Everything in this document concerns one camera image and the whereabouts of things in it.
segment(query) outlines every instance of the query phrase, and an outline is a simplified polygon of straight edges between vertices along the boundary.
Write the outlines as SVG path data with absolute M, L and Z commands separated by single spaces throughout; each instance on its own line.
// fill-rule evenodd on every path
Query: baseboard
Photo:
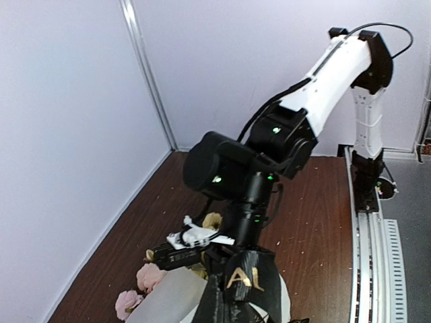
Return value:
M 103 231 L 102 235 L 98 238 L 98 240 L 96 241 L 96 243 L 92 246 L 92 248 L 90 249 L 90 251 L 86 254 L 86 256 L 84 257 L 84 259 L 82 260 L 82 262 L 79 264 L 79 266 L 76 269 L 76 271 L 72 274 L 70 280 L 66 283 L 66 286 L 63 288 L 63 290 L 60 293 L 60 295 L 58 296 L 57 300 L 55 301 L 55 303 L 53 304 L 53 306 L 51 307 L 51 309 L 48 311 L 48 313 L 45 315 L 44 319 L 42 320 L 42 323 L 48 323 L 49 319 L 54 314 L 54 311 L 56 310 L 57 306 L 63 300 L 64 296 L 66 295 L 66 293 L 69 290 L 70 286 L 72 285 L 72 283 L 74 282 L 74 280 L 78 276 L 78 274 L 81 271 L 81 269 L 89 261 L 89 259 L 93 255 L 93 253 L 96 251 L 96 249 L 102 243 L 103 239 L 111 231 L 111 229 L 114 226 L 114 224 L 118 221 L 118 219 L 124 213 L 124 211 L 126 211 L 127 207 L 130 205 L 130 203 L 132 203 L 133 199 L 139 194 L 139 192 L 141 192 L 142 188 L 147 184 L 148 180 L 154 175 L 154 173 L 156 172 L 156 170 L 164 163 L 164 161 L 166 160 L 166 158 L 168 158 L 171 153 L 172 153 L 171 151 L 168 151 L 161 158 L 161 160 L 156 164 L 156 166 L 154 167 L 154 169 L 148 174 L 147 177 L 145 177 L 145 179 L 143 180 L 143 182 L 138 186 L 138 188 L 136 189 L 136 191 L 133 192 L 132 196 L 129 198 L 129 200 L 126 202 L 126 204 L 121 208 L 121 210 L 115 215 L 115 217 L 112 219 L 112 221 L 108 224 L 108 226 L 106 227 L 106 229 Z

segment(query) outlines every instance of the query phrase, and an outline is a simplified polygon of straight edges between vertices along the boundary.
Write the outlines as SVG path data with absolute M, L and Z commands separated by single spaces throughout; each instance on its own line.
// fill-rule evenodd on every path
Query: gold letter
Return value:
M 234 273 L 230 277 L 230 280 L 226 289 L 229 289 L 232 286 L 232 283 L 234 281 L 242 281 L 244 285 L 246 285 L 247 287 L 252 287 L 250 279 L 247 277 L 246 273 L 244 273 L 241 267 L 238 267 L 237 269 L 235 269 Z
M 257 271 L 256 267 L 253 267 L 253 286 L 259 291 L 265 291 L 262 287 L 259 286 L 259 272 Z

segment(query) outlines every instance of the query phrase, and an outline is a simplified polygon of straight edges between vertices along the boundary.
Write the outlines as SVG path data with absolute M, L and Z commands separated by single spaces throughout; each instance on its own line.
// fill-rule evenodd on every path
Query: green led indicator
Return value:
M 213 179 L 213 183 L 220 183 L 222 181 L 222 178 L 220 177 L 220 176 L 216 176 L 214 179 Z

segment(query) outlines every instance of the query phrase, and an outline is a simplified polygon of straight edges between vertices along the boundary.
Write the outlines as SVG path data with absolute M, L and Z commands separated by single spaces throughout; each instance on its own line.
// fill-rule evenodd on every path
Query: wooden floor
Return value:
M 181 227 L 184 215 L 198 214 L 205 204 L 182 183 L 185 156 L 173 153 L 154 174 L 78 274 L 50 323 L 120 322 L 115 301 L 120 292 L 136 289 L 145 250 L 164 242 Z M 277 254 L 292 318 L 347 323 L 352 227 L 345 161 L 311 158 L 295 180 L 283 183 L 279 214 L 264 230 L 261 245 Z

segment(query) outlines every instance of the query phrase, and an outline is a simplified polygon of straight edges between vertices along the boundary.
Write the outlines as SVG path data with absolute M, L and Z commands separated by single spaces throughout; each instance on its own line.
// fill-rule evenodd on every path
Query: metal frame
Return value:
M 133 5 L 132 0 L 119 0 L 119 1 L 123 9 L 130 39 L 132 41 L 133 48 L 135 49 L 135 52 L 136 52 L 139 68 L 141 69 L 142 75 L 144 76 L 145 82 L 147 83 L 147 87 L 150 92 L 150 96 L 152 97 L 154 106 L 156 107 L 158 117 L 160 119 L 160 122 L 164 130 L 164 134 L 166 136 L 166 140 L 168 141 L 168 144 L 171 150 L 178 151 L 178 145 L 175 141 L 175 137 L 172 132 L 172 128 L 170 126 L 168 117 L 166 115 L 166 111 L 163 107 L 163 103 L 160 98 L 160 93 L 156 85 L 156 80 L 154 79 L 150 62 L 148 60 L 148 57 L 145 51 L 145 42 L 143 41 L 142 31 L 141 31 L 141 28 L 139 27 L 139 24 L 135 15 L 135 7 Z
M 394 234 L 398 231 L 394 229 L 393 220 L 383 219 L 380 201 L 379 212 L 356 213 L 349 147 L 345 148 L 345 160 L 353 232 L 352 303 L 349 322 L 392 323 L 396 319 L 396 323 L 406 323 L 405 278 L 399 236 L 395 249 L 389 248 L 394 246 L 390 243 L 395 241 Z M 392 231 L 388 231 L 387 221 L 392 221 Z

